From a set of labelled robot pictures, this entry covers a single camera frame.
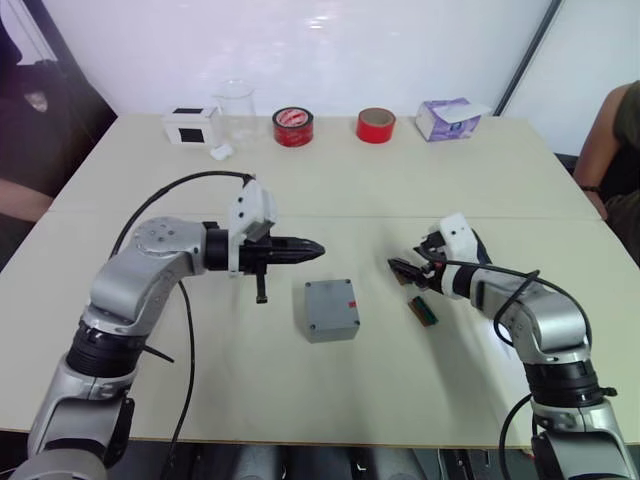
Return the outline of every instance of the small white device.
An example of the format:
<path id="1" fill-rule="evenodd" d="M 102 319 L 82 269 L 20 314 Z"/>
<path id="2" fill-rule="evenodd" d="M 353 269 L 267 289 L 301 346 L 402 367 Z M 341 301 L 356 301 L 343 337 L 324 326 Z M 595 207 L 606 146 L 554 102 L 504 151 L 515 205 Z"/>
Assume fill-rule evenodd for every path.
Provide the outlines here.
<path id="1" fill-rule="evenodd" d="M 174 145 L 222 145 L 222 123 L 216 107 L 176 107 L 162 117 Z"/>

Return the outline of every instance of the white table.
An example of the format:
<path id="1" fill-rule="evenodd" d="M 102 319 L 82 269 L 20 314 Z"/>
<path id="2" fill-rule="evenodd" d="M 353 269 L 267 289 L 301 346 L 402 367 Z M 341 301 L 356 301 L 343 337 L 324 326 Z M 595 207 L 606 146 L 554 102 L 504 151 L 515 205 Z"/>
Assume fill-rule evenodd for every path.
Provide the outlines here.
<path id="1" fill-rule="evenodd" d="M 278 145 L 270 118 L 252 148 L 216 162 L 206 149 L 173 146 L 159 116 L 121 117 L 53 204 L 54 211 L 132 212 L 189 173 L 257 173 L 280 213 L 330 217 L 597 219 L 598 214 L 524 120 L 483 118 L 468 140 L 427 143 L 400 118 L 383 145 L 360 141 L 352 118 L 317 118 L 315 137 Z M 151 211 L 224 213 L 237 184 L 205 179 L 176 189 Z"/>
<path id="2" fill-rule="evenodd" d="M 281 209 L 286 197 L 275 191 Z M 0 275 L 0 427 L 25 430 L 68 349 L 90 282 L 124 212 L 50 212 Z M 187 219 L 209 216 L 180 215 Z M 307 237 L 327 254 L 270 269 L 269 303 L 253 277 L 209 273 L 187 281 L 197 339 L 196 388 L 185 440 L 495 446 L 506 412 L 527 393 L 515 352 L 467 301 L 429 294 L 440 323 L 424 329 L 386 265 L 410 257 L 435 218 L 284 217 L 274 234 Z M 591 220 L 470 219 L 498 265 L 556 282 L 593 325 L 594 365 L 627 442 L 640 441 L 635 363 L 640 272 L 607 227 Z M 305 281 L 351 278 L 362 326 L 353 341 L 309 344 L 298 325 Z M 168 438 L 187 381 L 184 307 L 174 292 L 143 354 L 132 395 L 132 436 Z M 526 445 L 517 417 L 510 445 Z"/>

